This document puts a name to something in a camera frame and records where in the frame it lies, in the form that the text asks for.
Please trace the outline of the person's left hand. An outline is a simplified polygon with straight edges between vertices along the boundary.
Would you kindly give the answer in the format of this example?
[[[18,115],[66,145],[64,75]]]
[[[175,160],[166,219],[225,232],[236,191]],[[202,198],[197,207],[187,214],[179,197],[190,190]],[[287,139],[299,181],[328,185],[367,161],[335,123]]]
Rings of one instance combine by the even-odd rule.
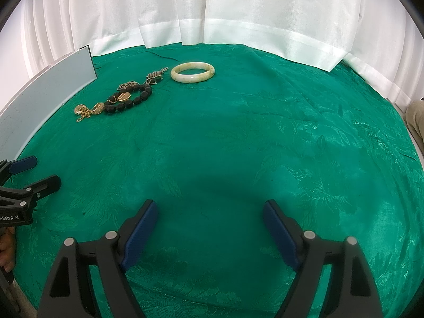
[[[0,266],[9,273],[15,267],[16,230],[15,227],[5,228],[0,238]]]

